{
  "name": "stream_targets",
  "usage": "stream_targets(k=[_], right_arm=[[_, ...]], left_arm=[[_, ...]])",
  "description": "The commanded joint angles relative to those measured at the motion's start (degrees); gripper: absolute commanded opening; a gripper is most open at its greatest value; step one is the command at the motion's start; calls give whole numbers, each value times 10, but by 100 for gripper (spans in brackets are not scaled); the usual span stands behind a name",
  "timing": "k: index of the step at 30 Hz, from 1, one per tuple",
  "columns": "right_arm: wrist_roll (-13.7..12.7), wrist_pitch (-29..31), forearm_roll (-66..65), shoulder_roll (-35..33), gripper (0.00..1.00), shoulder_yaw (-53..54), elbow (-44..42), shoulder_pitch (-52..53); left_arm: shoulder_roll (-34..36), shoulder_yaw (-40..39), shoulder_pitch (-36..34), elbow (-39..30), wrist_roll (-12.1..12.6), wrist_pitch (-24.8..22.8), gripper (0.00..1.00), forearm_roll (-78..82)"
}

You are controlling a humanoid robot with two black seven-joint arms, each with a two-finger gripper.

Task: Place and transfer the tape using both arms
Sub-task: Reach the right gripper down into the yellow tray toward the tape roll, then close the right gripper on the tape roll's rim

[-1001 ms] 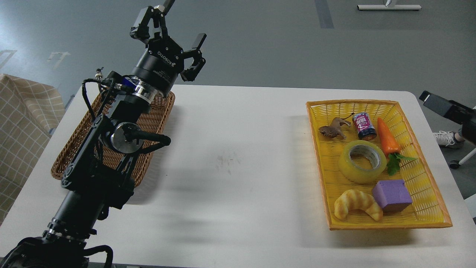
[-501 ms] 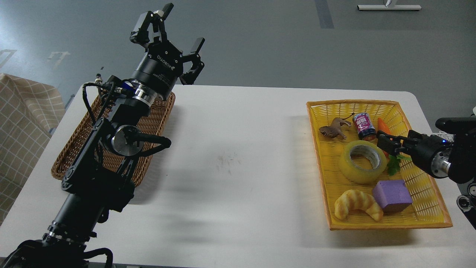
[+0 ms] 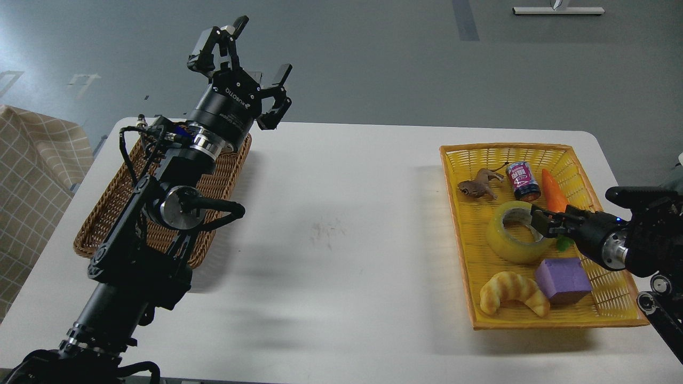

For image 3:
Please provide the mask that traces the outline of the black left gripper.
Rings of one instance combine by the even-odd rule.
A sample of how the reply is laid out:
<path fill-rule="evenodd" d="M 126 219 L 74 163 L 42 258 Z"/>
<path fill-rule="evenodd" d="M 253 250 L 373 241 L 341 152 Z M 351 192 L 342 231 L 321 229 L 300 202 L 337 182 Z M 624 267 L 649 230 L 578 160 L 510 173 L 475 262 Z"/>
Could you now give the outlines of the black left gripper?
<path fill-rule="evenodd" d="M 272 107 L 258 116 L 260 102 L 250 95 L 259 89 L 260 76 L 254 78 L 242 69 L 236 50 L 249 20 L 242 15 L 231 25 L 204 30 L 186 61 L 189 70 L 209 78 L 207 90 L 186 121 L 222 138 L 225 151 L 240 150 L 255 119 L 261 130 L 275 130 L 292 105 L 284 85 L 293 66 L 283 64 L 271 86 L 256 93 L 260 100 L 273 99 Z"/>

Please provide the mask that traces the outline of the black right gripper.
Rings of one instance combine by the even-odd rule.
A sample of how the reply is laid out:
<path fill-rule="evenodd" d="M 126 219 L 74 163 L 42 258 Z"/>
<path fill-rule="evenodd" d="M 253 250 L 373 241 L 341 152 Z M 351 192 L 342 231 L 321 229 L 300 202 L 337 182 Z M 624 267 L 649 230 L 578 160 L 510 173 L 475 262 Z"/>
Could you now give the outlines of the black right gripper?
<path fill-rule="evenodd" d="M 602 211 L 567 206 L 565 212 L 551 212 L 531 206 L 532 228 L 546 238 L 570 238 L 582 255 L 610 271 L 625 269 L 628 224 L 628 221 Z"/>

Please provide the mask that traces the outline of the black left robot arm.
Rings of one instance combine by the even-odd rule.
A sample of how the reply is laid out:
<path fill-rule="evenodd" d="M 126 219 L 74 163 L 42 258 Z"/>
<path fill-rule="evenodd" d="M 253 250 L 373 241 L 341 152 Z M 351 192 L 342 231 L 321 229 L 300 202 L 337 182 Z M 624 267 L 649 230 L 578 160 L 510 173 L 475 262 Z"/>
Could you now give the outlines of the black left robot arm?
<path fill-rule="evenodd" d="M 214 173 L 220 155 L 241 150 L 253 124 L 276 129 L 292 105 L 284 87 L 290 64 L 268 87 L 242 68 L 236 42 L 248 22 L 242 15 L 198 39 L 186 65 L 208 88 L 186 120 L 160 116 L 145 125 L 139 116 L 120 130 L 132 190 L 90 259 L 88 277 L 98 284 L 59 347 L 32 351 L 4 383 L 124 383 L 144 371 L 149 382 L 161 382 L 157 364 L 121 365 L 121 355 L 137 345 L 137 326 L 149 325 L 157 308 L 173 309 L 190 289 L 200 234 L 245 214 L 239 203 L 203 194 L 198 183 Z"/>

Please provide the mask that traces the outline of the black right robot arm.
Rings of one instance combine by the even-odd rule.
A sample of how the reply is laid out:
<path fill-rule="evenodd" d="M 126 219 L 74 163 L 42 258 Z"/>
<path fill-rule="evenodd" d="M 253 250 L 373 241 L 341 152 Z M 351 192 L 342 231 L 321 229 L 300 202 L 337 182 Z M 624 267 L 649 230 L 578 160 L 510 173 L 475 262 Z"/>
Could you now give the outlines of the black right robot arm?
<path fill-rule="evenodd" d="M 681 195 L 656 186 L 615 186 L 608 201 L 631 212 L 629 220 L 567 206 L 565 212 L 531 207 L 531 226 L 546 238 L 564 236 L 608 271 L 649 278 L 650 290 L 635 299 L 669 349 L 682 358 Z"/>

